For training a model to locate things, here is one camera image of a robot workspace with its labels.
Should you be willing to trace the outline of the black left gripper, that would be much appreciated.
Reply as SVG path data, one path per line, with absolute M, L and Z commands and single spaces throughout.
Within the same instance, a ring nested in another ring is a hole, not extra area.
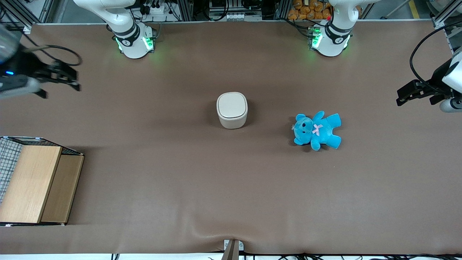
M 424 85 L 421 91 L 421 81 L 412 80 L 397 90 L 398 98 L 396 104 L 398 107 L 403 106 L 406 102 L 414 99 L 422 99 L 429 96 L 431 105 L 437 104 L 438 101 L 446 102 L 449 105 L 456 104 L 456 93 L 443 82 L 443 77 L 449 70 L 452 60 L 449 59 L 439 66 L 432 74 L 429 80 L 421 80 Z

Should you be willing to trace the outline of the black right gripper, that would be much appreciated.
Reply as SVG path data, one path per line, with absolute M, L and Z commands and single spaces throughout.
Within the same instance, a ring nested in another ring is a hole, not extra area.
M 51 78 L 48 64 L 45 64 L 32 52 L 25 49 L 1 50 L 1 85 L 2 86 L 39 86 L 45 82 L 65 84 L 76 91 L 81 91 L 78 73 L 63 61 L 53 63 L 53 72 L 57 79 Z

